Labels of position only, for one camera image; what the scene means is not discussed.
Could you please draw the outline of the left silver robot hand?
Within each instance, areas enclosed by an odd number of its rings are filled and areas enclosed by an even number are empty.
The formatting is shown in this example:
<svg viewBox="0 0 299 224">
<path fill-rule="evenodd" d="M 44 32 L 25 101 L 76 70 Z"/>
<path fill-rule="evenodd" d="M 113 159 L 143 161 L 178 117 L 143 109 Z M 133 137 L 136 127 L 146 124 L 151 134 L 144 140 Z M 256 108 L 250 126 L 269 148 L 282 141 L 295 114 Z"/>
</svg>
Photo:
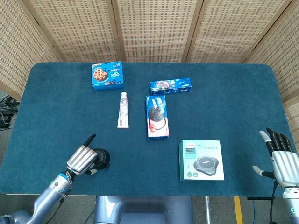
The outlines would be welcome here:
<svg viewBox="0 0 299 224">
<path fill-rule="evenodd" d="M 98 154 L 88 147 L 95 137 L 95 134 L 91 135 L 67 161 L 66 166 L 69 171 L 76 175 L 92 175 L 96 172 L 93 166 Z"/>
</svg>

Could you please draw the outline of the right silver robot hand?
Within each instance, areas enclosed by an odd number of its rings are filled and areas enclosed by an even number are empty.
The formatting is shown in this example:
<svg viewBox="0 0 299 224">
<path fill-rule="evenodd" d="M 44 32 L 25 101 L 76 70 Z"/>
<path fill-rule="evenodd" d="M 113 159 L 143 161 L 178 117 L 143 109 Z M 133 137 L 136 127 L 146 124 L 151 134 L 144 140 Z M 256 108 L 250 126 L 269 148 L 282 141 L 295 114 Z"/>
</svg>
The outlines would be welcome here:
<svg viewBox="0 0 299 224">
<path fill-rule="evenodd" d="M 266 132 L 260 130 L 259 134 L 266 144 L 273 171 L 264 171 L 258 166 L 253 166 L 253 170 L 260 176 L 276 180 L 283 188 L 298 187 L 299 156 L 294 152 L 287 136 L 270 128 L 266 128 L 266 130 Z"/>
</svg>

